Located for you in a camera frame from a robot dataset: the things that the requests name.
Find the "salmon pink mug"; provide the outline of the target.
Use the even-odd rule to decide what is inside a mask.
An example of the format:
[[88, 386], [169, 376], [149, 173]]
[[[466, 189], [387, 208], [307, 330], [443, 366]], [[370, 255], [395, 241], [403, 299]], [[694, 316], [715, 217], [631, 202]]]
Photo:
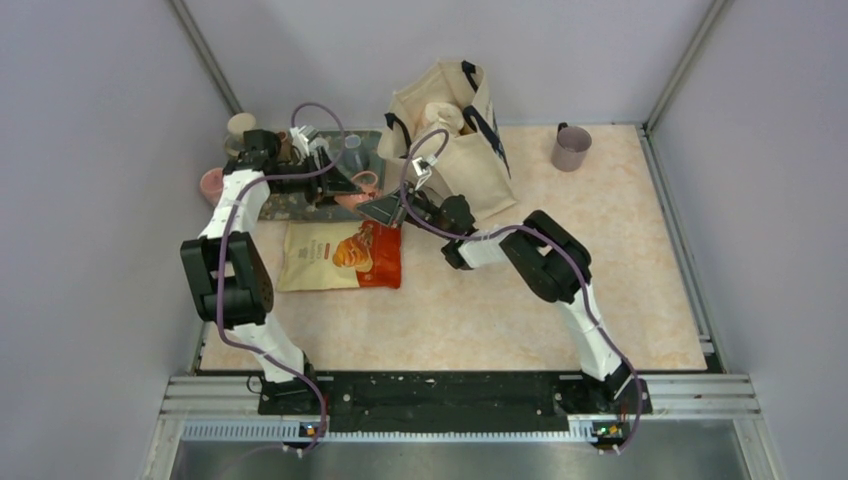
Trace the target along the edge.
[[354, 193], [337, 195], [334, 201], [346, 210], [355, 213], [356, 207], [362, 203], [374, 200], [382, 195], [380, 188], [380, 176], [373, 171], [362, 171], [351, 179], [357, 187]]

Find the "beige canvas tote bag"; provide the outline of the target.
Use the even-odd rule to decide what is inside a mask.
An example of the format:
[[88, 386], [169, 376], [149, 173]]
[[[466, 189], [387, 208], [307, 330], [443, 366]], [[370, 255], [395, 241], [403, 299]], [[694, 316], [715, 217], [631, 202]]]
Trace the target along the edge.
[[[460, 135], [422, 130], [427, 103], [449, 102], [463, 112]], [[423, 189], [439, 198], [463, 195], [472, 214], [489, 218], [517, 203], [511, 171], [498, 131], [488, 78], [467, 60], [440, 61], [416, 82], [393, 93], [377, 153], [400, 169], [408, 157], [436, 155], [435, 171]]]

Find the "lilac mug black handle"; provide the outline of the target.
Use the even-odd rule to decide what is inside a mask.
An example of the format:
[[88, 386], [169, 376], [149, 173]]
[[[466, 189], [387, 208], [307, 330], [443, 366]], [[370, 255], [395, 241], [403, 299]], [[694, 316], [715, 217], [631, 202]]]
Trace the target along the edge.
[[592, 144], [586, 129], [561, 122], [557, 125], [551, 163], [562, 172], [574, 172], [583, 165]]

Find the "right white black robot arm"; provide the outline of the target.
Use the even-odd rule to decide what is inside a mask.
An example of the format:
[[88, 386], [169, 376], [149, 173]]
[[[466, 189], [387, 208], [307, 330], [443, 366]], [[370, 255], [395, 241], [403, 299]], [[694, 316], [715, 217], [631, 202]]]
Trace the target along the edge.
[[535, 210], [520, 224], [482, 231], [464, 196], [436, 204], [410, 184], [354, 210], [386, 227], [410, 223], [446, 239], [442, 255], [456, 270], [513, 267], [533, 294], [562, 315], [577, 348], [589, 404], [600, 412], [619, 405], [633, 411], [644, 407], [649, 398], [645, 382], [604, 325], [592, 283], [592, 257], [547, 213]]

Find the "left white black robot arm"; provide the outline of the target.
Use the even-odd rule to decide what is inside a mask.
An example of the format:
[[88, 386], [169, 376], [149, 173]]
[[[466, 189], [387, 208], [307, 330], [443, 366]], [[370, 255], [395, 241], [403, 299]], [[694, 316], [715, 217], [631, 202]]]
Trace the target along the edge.
[[307, 355], [273, 313], [274, 287], [252, 232], [274, 193], [320, 203], [358, 188], [311, 126], [291, 128], [287, 141], [248, 130], [243, 141], [222, 169], [212, 217], [196, 239], [181, 244], [180, 258], [199, 317], [216, 325], [224, 344], [251, 353], [292, 410], [308, 413], [319, 404], [321, 388]]

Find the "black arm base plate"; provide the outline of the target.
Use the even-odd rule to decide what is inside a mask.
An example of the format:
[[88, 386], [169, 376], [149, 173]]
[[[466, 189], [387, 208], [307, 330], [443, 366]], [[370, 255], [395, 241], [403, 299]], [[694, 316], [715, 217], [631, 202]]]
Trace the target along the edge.
[[326, 415], [331, 433], [566, 432], [579, 415], [653, 410], [645, 381], [608, 388], [578, 372], [323, 371], [317, 387], [261, 383], [261, 415]]

